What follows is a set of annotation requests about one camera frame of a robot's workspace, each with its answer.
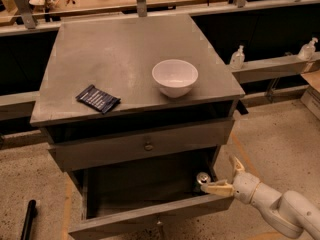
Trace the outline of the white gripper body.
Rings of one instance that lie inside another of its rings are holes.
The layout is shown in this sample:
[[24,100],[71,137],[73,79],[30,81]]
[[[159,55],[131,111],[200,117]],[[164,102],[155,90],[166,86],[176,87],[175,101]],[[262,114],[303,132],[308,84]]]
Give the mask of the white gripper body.
[[234,197],[244,204],[249,204],[259,183],[260,179],[250,173],[238,173],[233,181]]

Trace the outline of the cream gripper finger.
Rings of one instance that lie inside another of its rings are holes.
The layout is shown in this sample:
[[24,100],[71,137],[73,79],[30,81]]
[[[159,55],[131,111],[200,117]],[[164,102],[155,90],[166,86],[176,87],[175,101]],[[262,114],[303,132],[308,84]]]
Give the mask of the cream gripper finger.
[[224,197],[231,197],[234,195],[233,185],[229,184],[226,180],[203,184],[201,190],[208,194]]
[[240,162],[240,160],[236,156],[230,156],[229,162],[232,166],[232,170],[233,170],[232,175],[233,176],[236,176],[237,174],[245,171],[245,167],[243,166],[243,164]]

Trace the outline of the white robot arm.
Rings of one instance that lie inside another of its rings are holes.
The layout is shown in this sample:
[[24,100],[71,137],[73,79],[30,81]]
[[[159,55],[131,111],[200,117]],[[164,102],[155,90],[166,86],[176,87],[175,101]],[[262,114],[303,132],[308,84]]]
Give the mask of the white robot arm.
[[200,172],[197,182],[204,193],[234,197],[256,208],[262,218],[274,229],[291,239],[307,231],[314,240],[320,240],[320,210],[296,191],[279,191],[264,184],[247,172],[235,157],[229,158],[233,166],[233,182],[212,182],[207,173]]

